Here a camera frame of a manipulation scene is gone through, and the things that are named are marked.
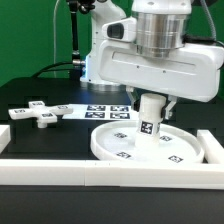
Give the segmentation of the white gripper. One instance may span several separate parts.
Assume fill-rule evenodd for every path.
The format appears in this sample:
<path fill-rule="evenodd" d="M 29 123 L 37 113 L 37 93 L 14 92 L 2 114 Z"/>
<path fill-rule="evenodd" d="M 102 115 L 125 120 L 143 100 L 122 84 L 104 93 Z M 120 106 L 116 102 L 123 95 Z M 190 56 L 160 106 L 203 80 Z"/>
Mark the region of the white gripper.
<path fill-rule="evenodd" d="M 167 58 L 144 57 L 134 44 L 106 40 L 99 48 L 98 73 L 103 80 L 126 85 L 131 108 L 139 110 L 140 88 L 169 96 L 161 110 L 170 119 L 177 97 L 208 102 L 219 89 L 224 48 L 186 44 Z"/>

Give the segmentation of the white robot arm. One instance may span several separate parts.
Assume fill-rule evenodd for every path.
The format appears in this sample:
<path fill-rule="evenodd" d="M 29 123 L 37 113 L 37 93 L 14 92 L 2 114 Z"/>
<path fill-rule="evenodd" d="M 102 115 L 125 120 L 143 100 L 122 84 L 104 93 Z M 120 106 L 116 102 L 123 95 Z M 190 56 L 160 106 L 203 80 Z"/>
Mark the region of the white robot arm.
<path fill-rule="evenodd" d="M 134 0 L 127 17 L 112 0 L 87 0 L 92 49 L 81 77 L 85 87 L 129 94 L 145 89 L 140 118 L 169 115 L 179 98 L 208 102 L 219 87 L 224 48 L 186 39 L 194 0 Z"/>

